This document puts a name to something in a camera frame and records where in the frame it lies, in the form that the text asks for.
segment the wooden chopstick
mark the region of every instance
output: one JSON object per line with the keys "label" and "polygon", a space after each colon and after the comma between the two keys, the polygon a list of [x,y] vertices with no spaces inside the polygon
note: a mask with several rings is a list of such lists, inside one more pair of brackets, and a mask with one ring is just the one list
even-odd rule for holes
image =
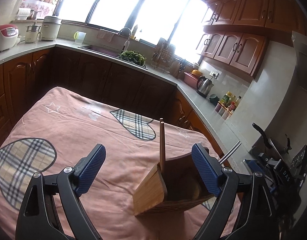
{"label": "wooden chopstick", "polygon": [[160,171],[164,174],[166,162],[166,141],[165,141],[165,123],[160,118]]}

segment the faucet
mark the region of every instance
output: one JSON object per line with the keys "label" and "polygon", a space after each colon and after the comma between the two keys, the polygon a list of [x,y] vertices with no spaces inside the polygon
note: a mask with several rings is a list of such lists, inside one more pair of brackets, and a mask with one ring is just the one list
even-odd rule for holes
{"label": "faucet", "polygon": [[125,42],[125,44],[124,44],[124,46],[123,46],[123,48],[122,48],[121,53],[124,52],[125,50],[127,50],[128,47],[129,47],[129,44],[130,44],[129,40],[130,40],[130,37],[131,37],[131,30],[130,30],[129,28],[127,28],[127,27],[122,28],[122,29],[118,32],[118,35],[121,35],[122,31],[125,30],[125,29],[129,30],[129,37],[128,37],[127,41]]}

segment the gray countertop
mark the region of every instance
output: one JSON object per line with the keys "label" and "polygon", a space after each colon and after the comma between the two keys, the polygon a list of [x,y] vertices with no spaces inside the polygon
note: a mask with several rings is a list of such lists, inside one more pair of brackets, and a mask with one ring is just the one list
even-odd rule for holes
{"label": "gray countertop", "polygon": [[[196,93],[196,90],[188,86],[186,83],[176,79],[170,74],[162,73],[152,68],[151,65],[148,63],[146,64],[148,70],[146,70],[137,67],[136,65],[133,65],[131,63],[119,60],[117,58],[80,48],[81,46],[85,46],[85,44],[79,45],[75,44],[74,41],[57,39],[56,41],[39,41],[36,43],[20,42],[18,45],[3,52],[0,52],[0,64],[31,52],[52,48],[55,46],[106,59],[119,65],[123,65],[135,69],[137,71],[146,73],[150,76],[156,77],[160,80],[163,80],[176,86],[178,90],[183,94],[183,96],[188,100],[188,102],[196,111],[198,116],[202,119],[202,121],[204,122],[210,133],[213,135],[224,153],[228,152],[238,141],[237,136],[230,129],[230,121],[228,121],[230,119],[227,119],[225,121],[217,112],[214,111],[215,106],[213,106],[208,100],[198,95]],[[247,173],[247,170],[242,163],[242,159],[239,158],[239,156],[246,155],[247,150],[243,147],[243,145],[241,145],[238,150],[232,155],[232,157],[229,158],[229,162],[236,172]]]}

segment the towel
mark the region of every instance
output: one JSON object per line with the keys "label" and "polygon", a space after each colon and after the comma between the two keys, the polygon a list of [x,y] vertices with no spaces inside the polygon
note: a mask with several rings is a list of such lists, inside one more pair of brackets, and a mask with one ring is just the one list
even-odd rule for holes
{"label": "towel", "polygon": [[111,40],[112,40],[112,38],[113,38],[113,36],[114,36],[115,34],[116,34],[116,33],[114,33],[114,32],[109,32],[109,31],[100,29],[99,32],[98,32],[97,38],[98,38],[98,39],[104,39],[104,40],[106,40],[107,42],[111,42]]}

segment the power outlet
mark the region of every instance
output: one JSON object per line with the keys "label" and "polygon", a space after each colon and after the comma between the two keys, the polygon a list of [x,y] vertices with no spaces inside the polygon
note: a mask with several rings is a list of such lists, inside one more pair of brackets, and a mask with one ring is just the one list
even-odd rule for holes
{"label": "power outlet", "polygon": [[210,74],[209,74],[209,75],[212,76],[212,77],[214,77],[215,79],[217,79],[219,73],[212,70],[212,71],[210,71]]}

